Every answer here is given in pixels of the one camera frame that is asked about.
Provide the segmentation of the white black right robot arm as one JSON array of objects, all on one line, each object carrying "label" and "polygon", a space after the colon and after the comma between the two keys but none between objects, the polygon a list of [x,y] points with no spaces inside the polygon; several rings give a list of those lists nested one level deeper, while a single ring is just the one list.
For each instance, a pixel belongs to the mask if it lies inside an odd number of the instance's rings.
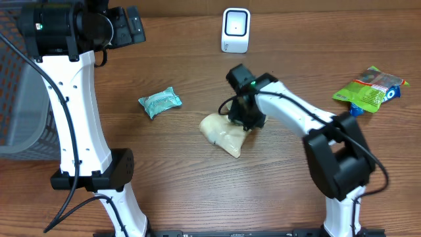
[{"label": "white black right robot arm", "polygon": [[244,65],[232,68],[226,79],[236,93],[230,121],[248,131],[273,117],[302,139],[311,178],[326,197],[320,235],[369,236],[359,213],[375,162],[356,119],[318,109],[269,73],[255,77]]}]

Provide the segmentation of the blue Oreo cookie pack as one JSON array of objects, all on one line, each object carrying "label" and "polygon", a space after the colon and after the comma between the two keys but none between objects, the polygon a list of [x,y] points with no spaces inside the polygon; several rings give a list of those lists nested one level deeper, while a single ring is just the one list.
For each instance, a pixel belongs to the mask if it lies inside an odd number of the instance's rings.
[{"label": "blue Oreo cookie pack", "polygon": [[391,101],[401,96],[400,86],[392,86],[386,92],[370,88],[366,90],[362,97],[351,102],[349,112],[354,117],[365,112],[375,113],[382,103]]}]

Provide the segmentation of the green snack bag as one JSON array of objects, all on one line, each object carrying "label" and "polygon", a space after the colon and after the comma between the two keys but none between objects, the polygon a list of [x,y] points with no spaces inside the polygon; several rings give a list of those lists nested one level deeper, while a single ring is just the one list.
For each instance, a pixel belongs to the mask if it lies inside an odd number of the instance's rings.
[{"label": "green snack bag", "polygon": [[410,84],[402,78],[371,66],[357,79],[334,93],[332,98],[352,103],[364,111],[376,113],[383,102],[400,95],[396,92],[396,88],[400,90],[401,86],[410,86]]}]

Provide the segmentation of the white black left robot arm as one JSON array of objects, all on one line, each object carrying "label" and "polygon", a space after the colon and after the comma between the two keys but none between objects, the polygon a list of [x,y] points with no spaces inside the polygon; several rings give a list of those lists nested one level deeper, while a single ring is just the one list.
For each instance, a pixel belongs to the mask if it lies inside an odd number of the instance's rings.
[{"label": "white black left robot arm", "polygon": [[100,201],[115,236],[149,236],[149,222],[131,181],[131,149],[105,140],[95,94],[95,54],[145,41],[137,7],[109,8],[107,1],[44,1],[21,8],[18,31],[25,60],[40,73],[59,135],[61,163],[56,190],[83,188]]}]

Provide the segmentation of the beige snack bag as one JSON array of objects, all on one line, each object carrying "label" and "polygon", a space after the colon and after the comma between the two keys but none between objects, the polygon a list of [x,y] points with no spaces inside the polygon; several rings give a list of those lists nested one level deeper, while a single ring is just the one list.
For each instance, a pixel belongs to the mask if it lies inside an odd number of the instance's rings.
[{"label": "beige snack bag", "polygon": [[217,113],[205,117],[199,128],[211,144],[221,147],[234,158],[241,155],[241,147],[250,133],[241,125],[230,122],[227,115]]}]

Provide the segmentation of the teal wrapper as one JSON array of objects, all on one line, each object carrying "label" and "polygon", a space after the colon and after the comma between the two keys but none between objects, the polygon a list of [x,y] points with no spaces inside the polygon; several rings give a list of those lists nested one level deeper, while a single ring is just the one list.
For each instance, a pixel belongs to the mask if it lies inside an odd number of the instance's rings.
[{"label": "teal wrapper", "polygon": [[143,106],[151,120],[161,112],[182,106],[182,101],[175,94],[173,87],[168,87],[162,92],[147,97],[141,97],[138,102]]}]

